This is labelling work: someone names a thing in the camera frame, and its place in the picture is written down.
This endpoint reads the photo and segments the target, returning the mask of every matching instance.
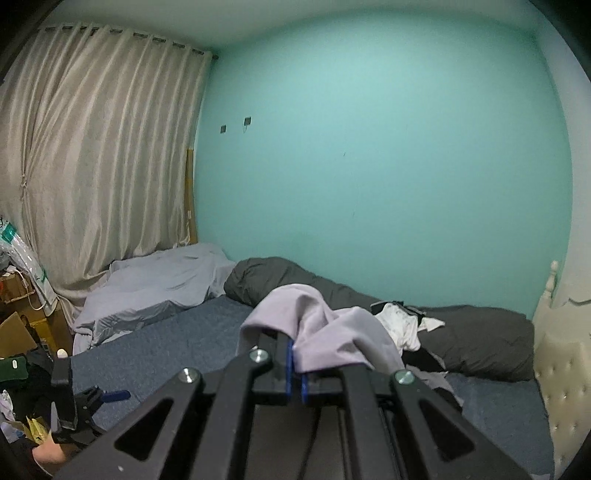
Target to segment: cable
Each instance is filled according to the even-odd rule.
[[[15,271],[16,271],[16,272],[17,272],[17,273],[20,275],[20,277],[21,277],[21,280],[22,280],[22,286],[23,286],[23,287],[25,287],[25,290],[26,290],[26,292],[27,292],[27,298],[29,299],[29,305],[31,306],[31,308],[32,308],[33,310],[35,310],[36,312],[38,312],[39,310],[43,309],[43,308],[45,307],[45,305],[47,305],[47,300],[45,300],[45,301],[43,302],[43,304],[42,304],[42,305],[41,305],[39,308],[37,308],[37,309],[36,309],[36,308],[33,306],[33,304],[31,303],[31,294],[32,294],[32,292],[29,292],[29,284],[26,282],[26,280],[25,280],[25,277],[23,277],[23,276],[22,276],[22,273],[20,272],[20,270],[19,270],[19,269],[16,269]]]
[[[300,465],[300,470],[297,474],[297,480],[304,480],[306,475],[306,469],[308,468],[308,460],[310,460],[310,454],[312,453],[312,448],[314,448],[314,443],[316,442],[316,436],[318,435],[318,425],[320,424],[320,414],[322,413],[322,408],[317,408],[314,411],[314,423],[312,424],[312,434],[310,435],[310,441],[306,447],[306,451],[304,452],[304,458]]]

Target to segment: white cord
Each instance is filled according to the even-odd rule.
[[[27,298],[29,299],[29,305],[31,306],[31,308],[33,310],[35,310],[36,312],[38,312],[39,310],[41,310],[42,308],[45,307],[45,305],[47,304],[47,300],[45,300],[45,302],[43,303],[43,305],[41,305],[39,308],[36,309],[33,306],[33,304],[31,303],[31,294],[29,293],[29,284],[26,282],[25,277],[22,276],[22,273],[20,272],[20,270],[17,269],[16,272],[21,276],[22,285],[25,287],[25,290],[27,291]]]

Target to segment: beige curtain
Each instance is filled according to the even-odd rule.
[[[0,86],[0,214],[69,320],[113,260],[188,241],[186,154],[211,58],[133,30],[59,25],[30,39]]]

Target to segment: green label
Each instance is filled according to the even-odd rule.
[[[14,236],[17,234],[17,229],[13,227],[13,225],[11,223],[9,223],[6,228],[4,229],[4,231],[2,232],[2,239],[5,242],[12,242],[12,239],[14,238]]]

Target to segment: triangular cutout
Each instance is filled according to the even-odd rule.
[[[141,462],[147,460],[173,404],[174,401],[172,398],[161,400],[152,410],[117,439],[115,448]]]
[[[418,405],[427,421],[441,460],[451,462],[474,450],[474,443],[431,402],[420,400]]]

